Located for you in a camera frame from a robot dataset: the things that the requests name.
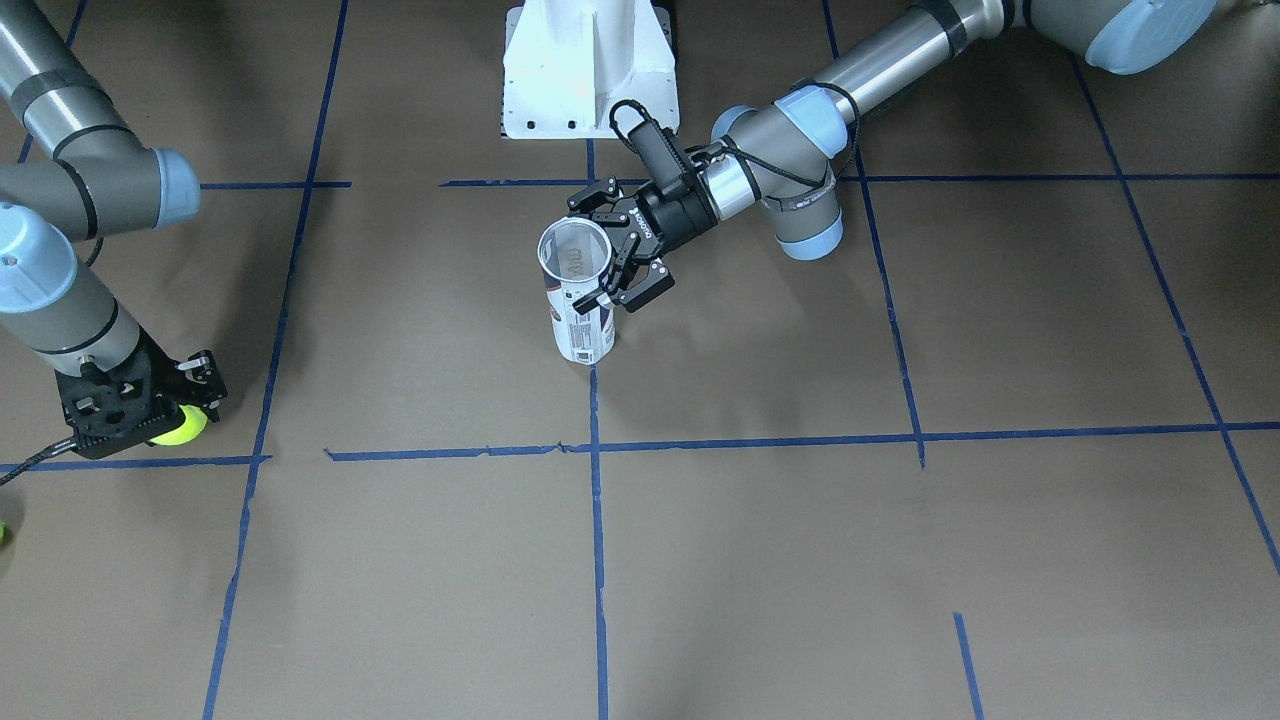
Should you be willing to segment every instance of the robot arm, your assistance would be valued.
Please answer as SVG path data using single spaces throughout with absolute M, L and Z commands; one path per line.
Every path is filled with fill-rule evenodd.
M 977 40 L 1027 24 L 1089 63 L 1126 74 L 1172 54 L 1213 5 L 1037 0 L 1032 9 L 1032 3 L 1014 0 L 916 0 L 897 20 L 769 106 L 724 111 L 710 145 L 689 150 L 643 106 L 622 101 L 611 114 L 614 132 L 640 155 L 653 179 L 628 196 L 608 178 L 570 197 L 570 217 L 599 225 L 613 247 L 600 288 L 573 307 L 582 314 L 598 305 L 637 310 L 675 284 L 663 255 L 756 204 L 787 255 L 827 255 L 842 234 L 831 159 L 850 141 L 856 149 L 867 113 Z M 640 117 L 626 133 L 617 124 L 623 108 Z
M 29 0 L 0 4 L 0 91 L 50 158 L 0 167 L 0 324 L 54 369 L 74 433 L 45 455 L 189 439 L 227 397 L 212 354 L 170 359 L 68 238 L 195 217 L 195 172 L 142 146 Z

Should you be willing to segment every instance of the soda can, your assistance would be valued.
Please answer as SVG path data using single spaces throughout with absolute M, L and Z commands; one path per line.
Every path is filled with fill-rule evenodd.
M 547 300 L 552 306 L 556 347 L 571 363 L 593 365 L 613 350 L 612 307 L 579 315 L 573 302 L 595 290 L 613 263 L 613 246 L 600 225 L 561 218 L 538 241 Z

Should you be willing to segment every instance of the black cable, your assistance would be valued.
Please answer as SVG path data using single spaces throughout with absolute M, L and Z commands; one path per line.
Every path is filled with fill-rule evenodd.
M 618 140 L 622 141 L 622 145 L 627 150 L 630 150 L 631 152 L 635 152 L 636 155 L 639 155 L 640 152 L 635 149 L 634 145 L 631 145 L 631 141 L 627 140 L 627 137 L 625 135 L 622 135 L 622 128 L 618 127 L 618 117 L 617 117 L 618 115 L 618 108 L 631 108 L 636 113 L 640 113 L 640 122 L 641 123 L 646 123 L 646 122 L 652 120 L 653 115 L 649 114 L 649 110 L 646 110 L 644 105 L 641 105 L 640 102 L 637 102 L 635 100 L 631 100 L 630 97 L 627 97 L 625 100 L 618 100 L 617 102 L 613 104 L 612 108 L 609 108 L 609 128 L 613 129 L 613 135 L 618 136 Z
M 783 170 L 782 168 L 780 168 L 780 167 L 777 167 L 777 165 L 774 165 L 774 164 L 772 164 L 772 163 L 769 163 L 769 161 L 767 161 L 767 160 L 764 160 L 762 158 L 756 158 L 755 155 L 751 155 L 750 152 L 748 152 L 746 150 L 742 150 L 741 147 L 730 147 L 728 145 L 722 145 L 719 152 L 716 152 L 713 156 L 718 158 L 719 155 L 732 155 L 735 158 L 746 160 L 748 163 L 753 163 L 755 165 L 759 165 L 759 167 L 764 168 L 765 170 L 769 170 L 771 173 L 773 173 L 776 176 L 785 177 L 785 178 L 787 178 L 791 182 L 796 182 L 796 183 L 800 183 L 800 184 L 803 184 L 805 187 L 812 187 L 814 190 L 818 190 L 819 187 L 822 187 L 824 184 L 823 181 L 826 178 L 819 179 L 819 181 L 813 181 L 813 179 L 809 179 L 809 178 L 805 178 L 805 177 L 800 177 L 800 176 L 797 176 L 797 174 L 795 174 L 792 172 Z
M 84 266 L 86 268 L 92 266 L 93 263 L 97 261 L 97 256 L 99 256 L 100 252 L 102 252 L 102 238 L 101 237 L 93 241 L 93 250 L 88 254 L 88 258 L 84 260 Z
M 45 460 L 58 457 L 59 455 L 64 452 L 70 452 L 73 450 L 76 450 L 76 438 L 67 438 L 63 441 L 58 441 L 54 445 L 50 445 L 49 447 L 41 450 L 40 452 L 19 462 L 17 468 L 5 474 L 4 478 L 0 478 L 0 486 L 4 486 L 5 483 L 17 478 L 18 475 L 35 468 L 36 465 L 40 465 Z

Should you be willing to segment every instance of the blue tape line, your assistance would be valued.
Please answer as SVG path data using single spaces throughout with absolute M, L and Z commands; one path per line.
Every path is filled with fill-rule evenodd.
M 842 181 L 858 181 L 855 177 L 840 178 Z M 1102 181 L 1115 182 L 1114 174 L 1044 174 L 1044 176 L 867 176 L 867 182 L 893 183 L 893 182 L 1057 182 L 1057 181 Z
M 1129 211 L 1133 214 L 1133 220 L 1138 225 L 1138 234 L 1142 237 L 1142 246 L 1146 249 L 1147 259 L 1151 261 L 1151 269 L 1155 272 L 1156 279 L 1160 282 L 1160 291 L 1165 295 L 1165 304 L 1169 305 L 1169 311 L 1174 316 L 1174 324 L 1178 325 L 1178 332 L 1183 336 L 1183 346 L 1187 348 L 1187 356 L 1192 361 L 1192 368 L 1196 369 L 1196 379 L 1199 380 L 1201 389 L 1204 392 L 1204 400 L 1208 402 L 1210 413 L 1212 413 L 1213 421 L 1222 434 L 1222 443 L 1226 446 L 1226 454 L 1231 459 L 1231 466 L 1235 469 L 1235 477 L 1240 482 L 1240 488 L 1244 491 L 1244 497 L 1249 503 L 1249 510 L 1253 512 L 1253 519 L 1258 525 L 1258 532 L 1262 533 L 1262 541 L 1266 543 L 1267 553 L 1271 555 L 1271 564 L 1275 568 L 1276 574 L 1280 575 L 1280 551 L 1276 550 L 1275 539 L 1271 537 L 1271 528 L 1267 525 L 1267 520 L 1262 515 L 1262 507 L 1258 505 L 1257 497 L 1253 495 L 1253 486 L 1249 484 L 1249 478 L 1244 473 L 1244 466 L 1240 465 L 1240 459 L 1235 452 L 1235 443 L 1231 442 L 1231 432 L 1222 420 L 1222 413 L 1217 406 L 1217 400 L 1213 398 L 1213 391 L 1210 388 L 1204 368 L 1201 365 L 1199 355 L 1196 352 L 1196 345 L 1192 342 L 1192 336 L 1187 331 L 1187 323 L 1183 322 L 1183 314 L 1178 309 L 1178 301 L 1174 300 L 1174 293 L 1169 288 L 1169 281 L 1160 264 L 1160 258 L 1156 255 L 1156 247 L 1151 242 L 1151 236 L 1147 232 L 1147 224 L 1142 219 L 1142 213 L 1138 210 L 1138 202 L 1133 197 L 1129 181 L 1125 179 L 1124 169 L 1120 167 L 1120 158 L 1116 155 L 1115 146 L 1111 142 L 1111 136 L 1107 133 L 1107 128 L 1102 122 L 1102 113 L 1098 110 L 1098 105 L 1093 100 L 1093 94 L 1089 91 L 1089 85 L 1084 79 L 1084 72 L 1080 69 L 1080 63 L 1075 59 L 1074 54 L 1069 53 L 1068 56 L 1071 60 L 1071 70 L 1075 73 L 1075 79 L 1080 85 L 1080 91 L 1084 94 L 1084 99 L 1089 104 L 1089 111 L 1093 114 L 1093 122 L 1097 123 L 1098 132 L 1102 135 L 1102 145 L 1106 147 L 1107 155 L 1111 158 L 1111 164 L 1115 167 L 1116 177 L 1120 179 L 1120 187 L 1124 188 L 1125 200 L 1129 202 Z
M 1233 433 L 1238 432 L 1253 432 L 1253 430 L 1280 430 L 1280 421 L 1277 423 L 1228 423 L 1226 429 Z
M 969 633 L 964 629 L 964 615 L 952 612 L 956 623 L 956 638 L 960 641 L 960 659 L 964 661 L 964 676 L 969 683 L 969 702 L 973 703 L 974 720 L 986 720 L 982 711 L 982 693 L 978 692 L 978 675 L 973 670 L 973 653 L 969 651 Z
M 265 462 L 270 455 L 227 455 L 218 457 L 146 457 L 141 460 L 70 460 L 70 461 L 45 461 L 35 468 L 32 473 L 58 473 L 65 470 L 111 470 L 136 468 L 195 468 L 201 465 L 251 465 Z M 3 465 L 0 470 L 8 473 L 17 465 Z
M 1228 423 L 1231 432 L 1280 430 L 1280 421 Z M 659 439 L 640 442 L 604 442 L 600 452 L 658 452 L 664 450 L 735 450 L 746 447 L 822 447 L 850 445 L 897 445 L 924 442 L 973 442 L 1002 439 L 1053 439 L 1084 437 L 1161 436 L 1179 433 L 1217 433 L 1212 423 L 1181 425 L 1129 425 L 1097 428 L 1038 428 L 1011 430 L 963 430 L 951 433 L 884 433 L 864 436 L 806 436 L 777 438 L 723 438 L 723 439 Z M 593 452 L 594 445 L 517 445 L 509 447 L 454 447 L 440 450 L 388 450 L 375 452 L 325 454 L 334 462 L 376 462 L 388 460 L 434 460 L 442 457 L 481 457 L 506 455 L 547 455 L 559 450 L 567 454 Z
M 822 0 L 822 17 L 827 20 L 827 42 L 831 44 L 832 59 L 840 59 L 840 45 L 836 42 L 836 23 L 831 19 L 831 0 Z
M 306 187 L 302 191 L 302 204 L 298 209 L 298 225 L 293 233 L 293 249 L 289 252 L 289 269 L 284 277 L 284 290 L 280 300 L 280 314 L 275 324 L 275 341 L 271 346 L 271 364 L 266 373 L 266 389 L 262 393 L 262 415 L 259 420 L 257 434 L 253 439 L 253 455 L 261 455 L 266 445 L 266 427 L 271 418 L 271 401 L 275 395 L 275 380 L 279 378 L 280 356 L 284 351 L 284 333 L 289 323 L 289 291 L 293 287 L 294 274 L 298 269 L 298 252 L 302 247 L 302 237 L 307 227 L 307 211 L 311 209 L 311 195 L 315 188 L 316 168 L 320 165 L 320 147 L 324 142 L 325 122 L 329 117 L 329 100 L 333 96 L 333 83 L 338 74 L 338 59 L 342 54 L 342 36 L 347 26 L 347 3 L 342 0 L 338 10 L 338 27 L 334 31 L 333 51 L 329 55 L 329 74 L 325 79 L 324 97 L 320 101 L 320 118 L 316 120 L 315 140 L 311 143 L 311 163 L 307 167 Z M 261 465 L 250 465 L 248 478 L 244 483 L 244 505 L 241 507 L 239 539 L 236 548 L 236 571 L 227 585 L 227 597 L 223 601 L 223 619 L 218 626 L 218 644 L 214 648 L 214 662 L 209 671 L 209 689 L 205 694 L 204 720 L 212 720 L 214 707 L 218 702 L 218 684 L 223 674 L 223 659 L 227 653 L 227 638 L 230 633 L 232 614 L 236 610 L 236 593 L 239 588 L 239 573 L 244 561 L 244 543 L 248 539 L 250 501 L 257 489 L 257 475 Z
M 600 505 L 600 383 L 591 365 L 591 528 L 595 553 L 595 688 L 599 720 L 609 720 L 609 646 L 604 624 L 604 512 Z
M 508 178 L 508 179 L 456 179 L 442 182 L 440 187 L 564 187 L 591 184 L 591 178 Z M 618 178 L 618 184 L 644 184 L 645 178 Z
M 920 414 L 915 407 L 915 392 L 911 389 L 911 373 L 906 365 L 906 348 L 902 347 L 902 331 L 897 325 L 897 310 L 893 307 L 893 290 L 888 283 L 888 268 L 884 265 L 884 250 L 879 241 L 879 228 L 876 224 L 876 208 L 872 204 L 872 188 L 867 182 L 867 167 L 863 164 L 863 151 L 854 154 L 858 164 L 858 177 L 863 188 L 863 206 L 867 209 L 867 224 L 870 227 L 872 249 L 876 251 L 876 266 L 879 269 L 881 283 L 884 286 L 884 305 L 888 310 L 888 327 L 893 332 L 893 350 L 897 352 L 897 368 L 902 373 L 902 392 L 906 395 L 906 410 L 911 416 L 911 432 L 915 433 L 916 452 L 920 468 L 924 468 L 924 437 L 920 429 Z
M 844 176 L 842 182 L 856 182 L 856 177 Z M 867 176 L 868 182 L 1116 182 L 1126 181 L 1280 181 L 1280 173 L 1149 173 L 1117 176 L 1115 173 L 1064 173 L 1064 174 L 991 174 L 991 176 Z
M 1036 430 L 972 430 L 956 433 L 924 433 L 928 442 L 965 442 L 980 439 L 1047 439 L 1073 437 L 1161 436 L 1179 433 L 1216 433 L 1211 423 L 1187 425 L 1133 425 L 1112 428 L 1044 428 Z
M 662 450 L 733 450 L 740 447 L 822 447 L 841 445 L 893 445 L 915 442 L 915 434 L 823 436 L 745 439 L 669 439 L 649 442 L 607 442 L 600 452 L 653 452 Z
M 72 27 L 67 31 L 67 47 L 69 49 L 72 44 L 76 42 L 76 36 L 79 35 L 81 20 L 84 19 L 84 8 L 88 5 L 88 0 L 81 0 L 79 5 L 76 5 L 76 17 L 72 18 Z M 31 155 L 31 143 L 35 141 L 31 133 L 27 133 L 27 140 L 22 142 L 22 151 L 18 152 L 18 163 L 26 163 L 27 156 Z
M 1277 181 L 1280 173 L 1147 173 L 1139 176 L 1124 176 L 1130 181 Z
M 340 188 L 351 187 L 351 181 L 319 181 L 311 183 L 314 188 Z M 306 181 L 296 182 L 202 182 L 200 190 L 306 190 Z
M 556 445 L 516 445 L 509 447 L 454 447 L 442 450 L 387 450 L 380 452 L 333 452 L 328 447 L 324 454 L 334 462 L 370 462 L 378 460 L 435 460 L 440 457 L 503 457 L 512 455 L 550 455 L 561 452 L 590 452 L 590 446 Z
M 72 27 L 67 31 L 67 47 L 70 47 L 76 42 L 76 36 L 79 35 L 79 24 L 84 19 L 86 6 L 88 6 L 88 0 L 81 0 L 79 5 L 76 5 L 76 17 L 72 18 Z
M 18 152 L 18 164 L 19 165 L 27 161 L 27 155 L 31 155 L 31 143 L 33 141 L 35 141 L 35 138 L 31 137 L 31 135 L 28 133 L 27 135 L 27 140 L 24 140 L 22 142 L 22 151 Z

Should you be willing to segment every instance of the tennis ball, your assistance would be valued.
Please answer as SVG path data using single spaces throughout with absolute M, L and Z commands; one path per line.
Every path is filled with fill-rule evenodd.
M 196 437 L 200 436 L 201 432 L 204 432 L 205 425 L 209 424 L 209 416 L 205 415 L 205 413 L 201 409 L 192 407 L 189 405 L 179 405 L 178 407 L 182 409 L 182 414 L 186 416 L 186 420 L 183 420 L 183 423 L 178 425 L 175 429 L 172 429 L 168 433 L 159 434 L 151 438 L 152 443 L 186 445 L 196 439 Z

